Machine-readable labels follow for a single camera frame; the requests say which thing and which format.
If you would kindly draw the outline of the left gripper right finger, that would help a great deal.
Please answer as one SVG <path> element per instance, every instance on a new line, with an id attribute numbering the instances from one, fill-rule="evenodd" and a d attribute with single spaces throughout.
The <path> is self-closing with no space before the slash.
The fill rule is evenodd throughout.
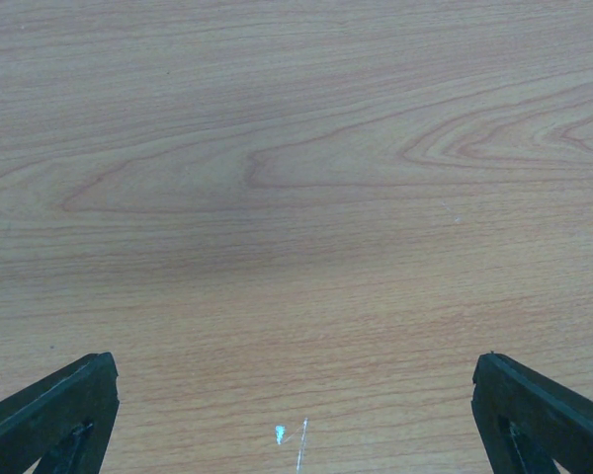
<path id="1" fill-rule="evenodd" d="M 593 473 L 593 402 L 498 353 L 478 358 L 473 417 L 495 473 Z"/>

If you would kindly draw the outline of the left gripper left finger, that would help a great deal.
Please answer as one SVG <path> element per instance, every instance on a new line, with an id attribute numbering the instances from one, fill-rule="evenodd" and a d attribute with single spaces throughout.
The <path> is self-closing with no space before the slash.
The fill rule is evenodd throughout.
<path id="1" fill-rule="evenodd" d="M 98 473 L 120 406 L 110 353 L 88 354 L 0 401 L 0 473 Z"/>

